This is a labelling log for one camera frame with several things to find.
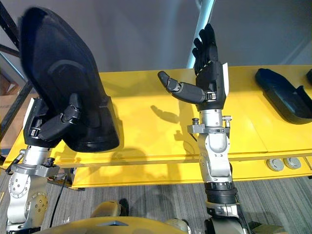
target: black cable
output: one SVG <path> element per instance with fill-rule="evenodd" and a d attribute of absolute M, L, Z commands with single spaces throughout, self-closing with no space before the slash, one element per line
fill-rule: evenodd
<path fill-rule="evenodd" d="M 189 133 L 189 134 L 191 135 L 191 137 L 193 137 L 195 141 L 197 141 L 196 137 L 192 133 Z"/>
<path fill-rule="evenodd" d="M 252 232 L 252 230 L 250 229 L 249 224 L 247 223 L 247 220 L 246 220 L 246 217 L 245 217 L 245 212 L 244 212 L 244 209 L 243 209 L 243 207 L 242 207 L 242 204 L 240 203 L 240 199 L 239 199 L 238 194 L 236 194 L 236 200 L 237 200 L 237 202 L 240 204 L 240 208 L 241 208 L 242 213 L 243 213 L 243 219 L 244 219 L 244 221 L 245 221 L 245 223 L 246 223 L 246 225 L 247 225 L 248 232 L 249 232 L 250 234 L 254 234 L 254 232 Z"/>
<path fill-rule="evenodd" d="M 53 224 L 53 218 L 54 218 L 54 215 L 55 215 L 55 210 L 57 209 L 57 206 L 58 206 L 58 203 L 59 203 L 59 198 L 60 198 L 60 195 L 62 194 L 64 185 L 65 185 L 65 182 L 66 182 L 66 178 L 67 178 L 67 175 L 65 175 L 65 177 L 64 177 L 62 188 L 60 189 L 57 201 L 56 201 L 55 206 L 54 206 L 54 210 L 53 210 L 52 217 L 51 217 L 51 222 L 50 222 L 50 228 L 52 227 L 52 224 Z"/>

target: gray button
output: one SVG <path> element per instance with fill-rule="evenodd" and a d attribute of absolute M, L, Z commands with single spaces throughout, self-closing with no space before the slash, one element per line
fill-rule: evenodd
<path fill-rule="evenodd" d="M 301 163 L 300 163 L 299 159 L 296 157 L 284 158 L 284 163 L 290 169 L 298 169 L 301 167 Z"/>
<path fill-rule="evenodd" d="M 276 171 L 276 172 L 280 172 L 284 169 L 284 163 L 279 158 L 268 159 L 267 165 L 271 170 Z"/>

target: gray wall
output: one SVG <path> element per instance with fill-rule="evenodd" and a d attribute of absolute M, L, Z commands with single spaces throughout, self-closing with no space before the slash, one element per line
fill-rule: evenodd
<path fill-rule="evenodd" d="M 195 0 L 2 3 L 15 21 L 33 5 L 58 13 L 90 47 L 100 71 L 184 68 L 199 14 Z M 312 64 L 311 23 L 311 0 L 216 0 L 211 18 L 219 57 L 230 65 Z M 14 48 L 3 31 L 0 43 Z"/>

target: gray carpet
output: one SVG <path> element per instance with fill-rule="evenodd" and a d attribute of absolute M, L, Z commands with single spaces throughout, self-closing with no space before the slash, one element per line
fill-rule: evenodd
<path fill-rule="evenodd" d="M 9 203 L 8 176 L 0 175 L 0 191 L 5 191 L 0 204 L 0 233 L 5 230 Z M 237 182 L 246 219 L 282 225 L 290 234 L 312 233 L 312 180 L 306 177 L 263 181 Z M 60 187 L 48 184 L 50 206 L 42 228 L 50 223 L 53 206 Z M 86 191 L 64 189 L 58 204 L 54 225 L 88 218 L 102 201 L 126 198 L 130 215 L 164 221 L 186 219 L 192 233 L 202 234 L 207 218 L 205 192 L 202 184 L 129 186 L 89 188 Z"/>

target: bolt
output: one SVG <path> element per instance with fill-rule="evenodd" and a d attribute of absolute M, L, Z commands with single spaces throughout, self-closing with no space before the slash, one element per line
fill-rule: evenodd
<path fill-rule="evenodd" d="M 192 118 L 193 125 L 199 125 L 199 118 Z"/>

